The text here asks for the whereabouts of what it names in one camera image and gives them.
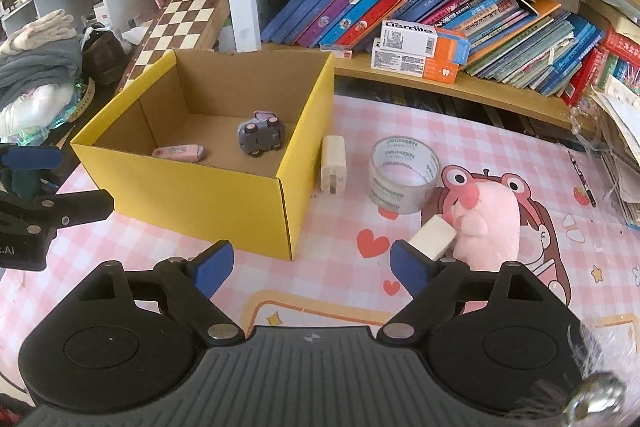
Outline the white foam block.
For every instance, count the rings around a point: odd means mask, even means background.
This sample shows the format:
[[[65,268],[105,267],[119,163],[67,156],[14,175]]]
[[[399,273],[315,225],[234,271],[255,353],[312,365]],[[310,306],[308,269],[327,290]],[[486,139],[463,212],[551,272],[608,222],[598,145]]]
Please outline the white foam block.
[[[439,260],[456,239],[457,231],[439,215],[428,219],[409,239],[409,244],[432,261]]]

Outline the pink plush pig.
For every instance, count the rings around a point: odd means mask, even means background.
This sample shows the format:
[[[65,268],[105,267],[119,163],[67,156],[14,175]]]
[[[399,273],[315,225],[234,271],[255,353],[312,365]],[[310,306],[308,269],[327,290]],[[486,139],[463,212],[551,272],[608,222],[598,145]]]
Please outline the pink plush pig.
[[[518,259],[520,207],[503,184],[471,180],[450,188],[442,217],[456,230],[452,255],[472,270],[496,272]]]

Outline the clear packing tape roll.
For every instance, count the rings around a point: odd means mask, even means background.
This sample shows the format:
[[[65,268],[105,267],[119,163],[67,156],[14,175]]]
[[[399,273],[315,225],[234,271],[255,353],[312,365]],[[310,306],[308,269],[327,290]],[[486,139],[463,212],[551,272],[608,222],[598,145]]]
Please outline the clear packing tape roll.
[[[440,162],[431,147],[408,136],[389,136],[371,150],[369,197],[398,215],[420,212],[439,173]]]

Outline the pink utility knife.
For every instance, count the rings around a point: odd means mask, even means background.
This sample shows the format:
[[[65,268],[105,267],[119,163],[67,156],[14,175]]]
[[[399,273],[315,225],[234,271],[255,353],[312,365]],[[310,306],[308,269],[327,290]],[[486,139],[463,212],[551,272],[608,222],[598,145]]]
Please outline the pink utility knife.
[[[205,147],[198,144],[174,145],[157,147],[152,156],[158,159],[168,159],[195,164],[205,156]]]

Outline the white charger plug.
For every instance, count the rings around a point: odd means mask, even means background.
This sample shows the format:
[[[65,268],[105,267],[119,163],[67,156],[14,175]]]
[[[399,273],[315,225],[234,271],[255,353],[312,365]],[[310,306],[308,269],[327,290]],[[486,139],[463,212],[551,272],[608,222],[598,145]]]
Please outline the white charger plug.
[[[320,190],[336,195],[346,188],[346,144],[341,135],[326,135],[322,140]]]

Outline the grey toy car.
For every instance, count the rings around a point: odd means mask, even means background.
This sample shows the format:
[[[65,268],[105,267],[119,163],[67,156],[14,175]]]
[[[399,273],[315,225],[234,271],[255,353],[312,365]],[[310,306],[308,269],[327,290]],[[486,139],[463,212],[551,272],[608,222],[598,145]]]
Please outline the grey toy car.
[[[258,157],[270,150],[281,150],[285,142],[285,123],[275,114],[255,112],[238,127],[239,147],[245,155]]]

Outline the folded grey towels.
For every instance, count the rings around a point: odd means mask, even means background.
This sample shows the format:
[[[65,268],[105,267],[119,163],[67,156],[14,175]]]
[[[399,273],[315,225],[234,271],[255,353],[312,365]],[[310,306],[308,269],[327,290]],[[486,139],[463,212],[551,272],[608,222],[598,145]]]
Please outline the folded grey towels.
[[[26,24],[1,43],[1,108],[48,84],[73,84],[82,52],[74,18],[63,9]]]

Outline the brown leather bag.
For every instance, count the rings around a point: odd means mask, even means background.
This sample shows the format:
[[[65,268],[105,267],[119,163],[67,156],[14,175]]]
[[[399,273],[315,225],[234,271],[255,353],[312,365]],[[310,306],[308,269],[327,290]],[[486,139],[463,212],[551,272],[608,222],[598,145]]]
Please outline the brown leather bag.
[[[119,82],[128,64],[128,55],[111,29],[90,26],[81,41],[82,75],[100,86]]]

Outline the pink cartoon desk mat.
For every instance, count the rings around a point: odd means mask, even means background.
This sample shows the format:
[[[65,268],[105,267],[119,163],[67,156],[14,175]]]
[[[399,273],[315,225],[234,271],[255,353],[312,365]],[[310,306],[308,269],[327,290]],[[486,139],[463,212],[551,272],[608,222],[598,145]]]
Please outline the pink cartoon desk mat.
[[[338,98],[347,147],[338,194],[309,193],[293,257],[266,254],[284,215],[267,178],[201,164],[136,158],[160,182],[134,212],[64,233],[46,271],[1,285],[1,366],[17,377],[23,341],[99,262],[149,267],[227,239],[233,256],[209,274],[216,303],[250,335],[295,333],[320,347],[338,331],[377,332],[434,279],[446,259],[497,269],[489,243],[520,212],[518,261],[572,311],[564,329],[580,376],[612,372],[639,407],[639,235],[590,206],[577,184],[587,161],[565,148],[408,108]]]

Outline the yellow cardboard box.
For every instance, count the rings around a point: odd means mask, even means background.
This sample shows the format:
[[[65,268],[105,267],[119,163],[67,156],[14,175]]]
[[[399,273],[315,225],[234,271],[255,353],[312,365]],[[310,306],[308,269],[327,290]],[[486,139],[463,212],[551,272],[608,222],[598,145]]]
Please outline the yellow cardboard box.
[[[333,97],[330,54],[170,51],[104,106],[72,147],[122,215],[290,260],[331,130]],[[285,123],[281,150],[242,152],[238,127],[255,112]],[[191,164],[152,156],[157,147],[186,144],[204,146],[204,158]]]

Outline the black patterned pencil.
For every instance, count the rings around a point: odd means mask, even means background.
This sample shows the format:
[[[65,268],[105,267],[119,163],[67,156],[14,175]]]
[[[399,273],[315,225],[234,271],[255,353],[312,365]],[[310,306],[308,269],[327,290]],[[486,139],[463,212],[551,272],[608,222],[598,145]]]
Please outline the black patterned pencil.
[[[597,208],[597,201],[594,198],[594,195],[593,195],[593,193],[591,191],[591,188],[590,188],[590,186],[588,184],[588,181],[587,181],[584,173],[582,172],[582,169],[580,169],[577,160],[572,155],[572,153],[570,153],[569,151],[567,151],[567,155],[568,155],[568,158],[570,158],[570,162],[572,163],[572,165],[574,167],[574,170],[576,171],[578,179],[579,179],[580,183],[582,184],[582,188],[584,189],[584,191],[585,191],[585,193],[586,193],[586,195],[587,195],[587,197],[589,199],[591,207],[592,208]]]

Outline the chessboard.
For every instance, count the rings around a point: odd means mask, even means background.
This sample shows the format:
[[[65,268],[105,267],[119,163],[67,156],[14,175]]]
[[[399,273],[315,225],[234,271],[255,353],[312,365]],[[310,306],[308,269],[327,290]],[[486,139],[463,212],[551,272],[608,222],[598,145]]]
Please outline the chessboard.
[[[229,17],[229,0],[170,0],[146,28],[116,91],[126,88],[167,51],[215,49]]]

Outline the lower toothpaste box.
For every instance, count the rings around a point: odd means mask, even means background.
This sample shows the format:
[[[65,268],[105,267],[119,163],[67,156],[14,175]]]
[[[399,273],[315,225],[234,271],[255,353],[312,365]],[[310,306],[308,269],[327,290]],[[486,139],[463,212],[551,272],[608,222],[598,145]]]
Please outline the lower toothpaste box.
[[[459,72],[459,66],[447,60],[436,60],[422,55],[412,55],[381,49],[375,46],[371,53],[370,67],[384,72],[453,84]]]

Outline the toothpaste box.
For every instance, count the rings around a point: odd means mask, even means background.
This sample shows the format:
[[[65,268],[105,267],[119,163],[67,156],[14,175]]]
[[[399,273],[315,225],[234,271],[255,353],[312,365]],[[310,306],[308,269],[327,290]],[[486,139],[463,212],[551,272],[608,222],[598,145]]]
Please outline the toothpaste box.
[[[380,46],[389,51],[405,52],[464,66],[471,52],[468,38],[459,31],[404,20],[384,20]]]
[[[447,60],[436,60],[422,55],[412,55],[381,49],[375,46],[371,53],[370,67],[384,72],[453,84],[459,72],[459,66]]]

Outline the upper toothpaste box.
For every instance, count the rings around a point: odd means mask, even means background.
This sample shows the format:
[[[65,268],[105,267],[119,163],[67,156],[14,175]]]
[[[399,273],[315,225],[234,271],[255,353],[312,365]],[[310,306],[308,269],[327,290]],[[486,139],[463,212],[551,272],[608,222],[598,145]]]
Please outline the upper toothpaste box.
[[[405,52],[464,66],[471,52],[468,38],[459,31],[404,20],[384,20],[380,46],[389,51]]]

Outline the small red white box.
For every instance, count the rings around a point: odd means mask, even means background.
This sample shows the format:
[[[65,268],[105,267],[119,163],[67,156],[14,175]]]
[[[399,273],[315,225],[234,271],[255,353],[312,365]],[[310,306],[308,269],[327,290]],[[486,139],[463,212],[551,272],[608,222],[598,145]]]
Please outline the small red white box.
[[[352,49],[349,49],[348,46],[340,46],[339,44],[322,44],[320,46],[320,50],[322,52],[331,53],[341,60],[350,60],[352,58]]]

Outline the pile of papers and books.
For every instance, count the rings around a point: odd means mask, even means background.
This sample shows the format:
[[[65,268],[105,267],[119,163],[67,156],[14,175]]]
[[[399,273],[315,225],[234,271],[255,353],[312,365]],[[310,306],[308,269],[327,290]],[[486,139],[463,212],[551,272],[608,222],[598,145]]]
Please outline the pile of papers and books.
[[[570,109],[570,122],[589,159],[608,175],[603,198],[638,230],[639,91],[610,76],[602,89],[586,90]]]

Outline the row of leaning books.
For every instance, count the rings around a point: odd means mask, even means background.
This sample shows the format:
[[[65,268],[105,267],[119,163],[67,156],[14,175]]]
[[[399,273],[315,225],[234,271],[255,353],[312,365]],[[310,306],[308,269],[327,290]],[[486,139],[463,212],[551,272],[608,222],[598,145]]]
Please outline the row of leaning books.
[[[599,0],[288,0],[260,38],[304,49],[339,44],[371,56],[384,20],[459,31],[471,45],[459,72],[566,103],[603,50],[611,51],[606,78],[638,76],[638,28]]]

